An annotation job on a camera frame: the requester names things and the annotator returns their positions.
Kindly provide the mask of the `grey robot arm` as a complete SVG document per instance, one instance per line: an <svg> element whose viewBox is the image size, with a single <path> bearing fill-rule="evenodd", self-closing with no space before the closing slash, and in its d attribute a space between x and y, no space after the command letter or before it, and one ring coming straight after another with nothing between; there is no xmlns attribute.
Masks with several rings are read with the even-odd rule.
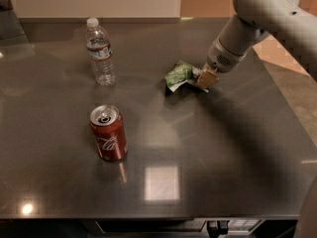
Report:
<svg viewBox="0 0 317 238"><path fill-rule="evenodd" d="M302 10L299 0L233 0L233 7L236 14L210 47L197 87L217 83L269 35L317 79L317 17Z"/></svg>

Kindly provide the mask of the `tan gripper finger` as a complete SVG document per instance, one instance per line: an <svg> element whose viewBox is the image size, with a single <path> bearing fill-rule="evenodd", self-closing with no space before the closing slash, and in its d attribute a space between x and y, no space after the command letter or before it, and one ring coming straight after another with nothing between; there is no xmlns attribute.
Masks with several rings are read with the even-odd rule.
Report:
<svg viewBox="0 0 317 238"><path fill-rule="evenodd" d="M211 67L208 63L202 68L196 86L200 89L207 89L219 81L218 69Z"/></svg>

